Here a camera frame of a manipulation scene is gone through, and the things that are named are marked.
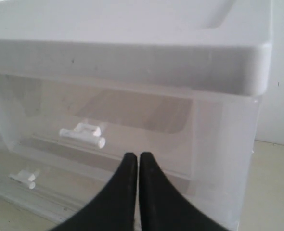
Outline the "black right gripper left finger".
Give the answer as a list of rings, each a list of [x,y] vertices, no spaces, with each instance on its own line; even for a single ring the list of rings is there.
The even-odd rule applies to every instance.
[[[126,153],[104,188],[53,231],[132,231],[137,191],[137,156]]]

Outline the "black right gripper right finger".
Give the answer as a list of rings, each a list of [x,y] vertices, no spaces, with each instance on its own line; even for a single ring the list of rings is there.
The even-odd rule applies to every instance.
[[[171,184],[151,152],[140,155],[139,207],[143,231],[224,231]]]

